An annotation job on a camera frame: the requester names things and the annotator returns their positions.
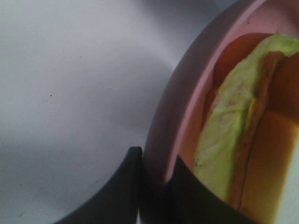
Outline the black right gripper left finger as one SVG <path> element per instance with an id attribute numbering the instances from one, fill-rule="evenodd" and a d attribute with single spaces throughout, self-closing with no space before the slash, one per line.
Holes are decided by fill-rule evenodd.
<path id="1" fill-rule="evenodd" d="M 109 181 L 58 224 L 135 224 L 142 175 L 142 149 L 130 147 Z"/>

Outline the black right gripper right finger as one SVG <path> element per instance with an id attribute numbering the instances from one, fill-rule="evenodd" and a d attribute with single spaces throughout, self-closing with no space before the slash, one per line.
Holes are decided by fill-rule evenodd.
<path id="1" fill-rule="evenodd" d="M 254 224 L 217 198 L 178 156 L 166 191 L 167 224 Z"/>

